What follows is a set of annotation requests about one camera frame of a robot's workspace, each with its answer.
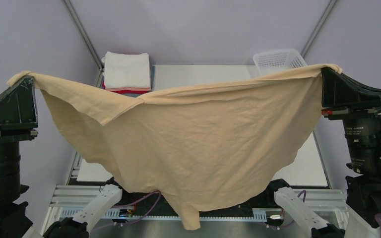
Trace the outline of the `beige t shirt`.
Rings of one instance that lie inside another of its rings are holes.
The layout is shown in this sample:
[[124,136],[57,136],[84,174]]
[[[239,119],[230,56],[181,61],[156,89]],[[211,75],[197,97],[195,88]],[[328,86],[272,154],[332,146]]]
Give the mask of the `beige t shirt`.
[[321,117],[323,64],[133,98],[23,71],[60,134],[126,191],[158,190],[186,230],[199,214],[243,203],[292,164]]

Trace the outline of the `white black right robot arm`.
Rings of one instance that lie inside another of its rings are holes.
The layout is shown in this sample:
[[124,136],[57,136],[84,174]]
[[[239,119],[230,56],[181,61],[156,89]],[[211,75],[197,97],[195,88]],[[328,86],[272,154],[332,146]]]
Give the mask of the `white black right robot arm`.
[[350,162],[347,176],[349,219],[345,229],[327,222],[283,179],[273,180],[264,202],[280,206],[310,238],[381,238],[381,89],[364,85],[330,67],[321,71],[322,115],[341,120]]

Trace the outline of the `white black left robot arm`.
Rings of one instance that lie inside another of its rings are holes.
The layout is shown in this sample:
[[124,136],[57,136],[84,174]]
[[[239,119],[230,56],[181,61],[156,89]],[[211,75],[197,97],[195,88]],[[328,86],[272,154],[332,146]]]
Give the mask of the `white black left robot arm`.
[[35,76],[22,76],[0,94],[0,238],[87,238],[97,221],[116,202],[127,205],[130,189],[110,182],[86,206],[84,215],[52,222],[42,234],[45,211],[72,162],[68,144],[45,116],[39,123]]

